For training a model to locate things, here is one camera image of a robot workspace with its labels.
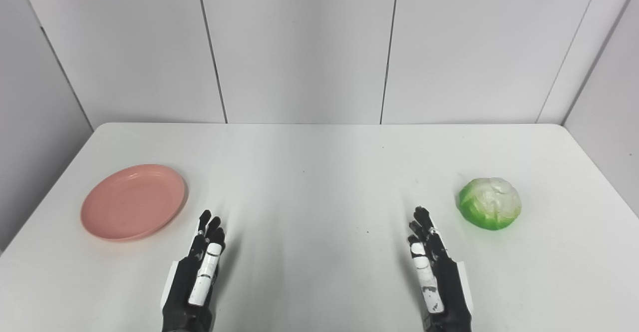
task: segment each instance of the plate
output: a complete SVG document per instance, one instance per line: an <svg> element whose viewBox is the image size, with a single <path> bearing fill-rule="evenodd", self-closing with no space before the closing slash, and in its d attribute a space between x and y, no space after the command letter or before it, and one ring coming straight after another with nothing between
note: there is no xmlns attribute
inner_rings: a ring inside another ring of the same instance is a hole
<svg viewBox="0 0 639 332"><path fill-rule="evenodd" d="M142 164L102 180L86 196L80 219L101 239L142 239L164 227L185 201L185 182L172 168Z"/></svg>

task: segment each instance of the cabbage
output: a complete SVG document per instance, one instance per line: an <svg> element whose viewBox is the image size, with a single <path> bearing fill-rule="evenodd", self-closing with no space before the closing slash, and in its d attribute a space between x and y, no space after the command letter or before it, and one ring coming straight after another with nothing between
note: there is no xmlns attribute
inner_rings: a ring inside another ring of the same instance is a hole
<svg viewBox="0 0 639 332"><path fill-rule="evenodd" d="M459 210L466 220L488 230L500 230L521 213L517 190L504 179L474 179L459 192Z"/></svg>

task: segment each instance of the white backdrop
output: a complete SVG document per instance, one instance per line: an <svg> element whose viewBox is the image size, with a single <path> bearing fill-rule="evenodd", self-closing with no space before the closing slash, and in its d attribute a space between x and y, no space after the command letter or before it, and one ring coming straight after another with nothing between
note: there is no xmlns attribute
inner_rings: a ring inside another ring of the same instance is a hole
<svg viewBox="0 0 639 332"><path fill-rule="evenodd" d="M395 0L30 1L94 127L558 123L623 4L397 0L385 84Z"/></svg>
<svg viewBox="0 0 639 332"><path fill-rule="evenodd" d="M0 0L0 250L90 134L28 0Z"/></svg>
<svg viewBox="0 0 639 332"><path fill-rule="evenodd" d="M566 127L637 215L638 107L639 0L630 0Z"/></svg>

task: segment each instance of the tabletop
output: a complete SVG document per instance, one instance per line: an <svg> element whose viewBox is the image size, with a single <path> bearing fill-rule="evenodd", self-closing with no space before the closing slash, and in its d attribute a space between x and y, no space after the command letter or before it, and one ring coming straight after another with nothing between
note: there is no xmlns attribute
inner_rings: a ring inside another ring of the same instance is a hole
<svg viewBox="0 0 639 332"><path fill-rule="evenodd" d="M87 193L144 163L182 174L182 211L140 241L92 237ZM511 182L518 220L464 220L475 177ZM227 231L215 332L417 332L417 205L466 264L474 332L636 330L639 220L562 127L170 123L96 130L0 257L2 330L159 332L171 262L210 209Z"/></svg>

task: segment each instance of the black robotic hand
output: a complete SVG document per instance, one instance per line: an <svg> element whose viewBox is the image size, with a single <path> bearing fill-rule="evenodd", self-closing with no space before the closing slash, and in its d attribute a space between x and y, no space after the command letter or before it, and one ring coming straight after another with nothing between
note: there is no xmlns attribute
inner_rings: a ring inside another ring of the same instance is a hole
<svg viewBox="0 0 639 332"><path fill-rule="evenodd" d="M224 251L221 220L206 210L199 218L198 234L189 255L178 262L171 289L162 307L162 332L209 332L209 309L219 257Z"/></svg>
<svg viewBox="0 0 639 332"><path fill-rule="evenodd" d="M472 301L465 270L448 256L429 212L417 207L413 216L415 221L409 227L415 235L408 237L408 243L428 309L424 330L471 332Z"/></svg>

